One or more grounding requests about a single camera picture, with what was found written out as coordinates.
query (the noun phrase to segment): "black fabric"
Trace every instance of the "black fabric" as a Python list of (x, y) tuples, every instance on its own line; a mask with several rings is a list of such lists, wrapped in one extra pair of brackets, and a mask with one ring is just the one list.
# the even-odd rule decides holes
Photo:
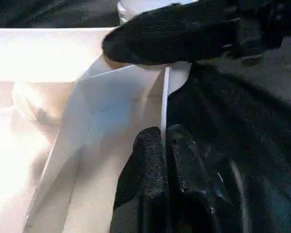
[(167, 124), (178, 189), (202, 203), (215, 232), (291, 232), (289, 106), (193, 65), (168, 99)]
[(0, 0), (0, 28), (114, 27), (117, 0)]
[(168, 232), (167, 203), (161, 132), (153, 127), (138, 134), (118, 179), (110, 232)]
[(193, 64), (167, 125), (165, 157), (157, 128), (137, 137), (110, 232), (291, 233), (290, 106)]

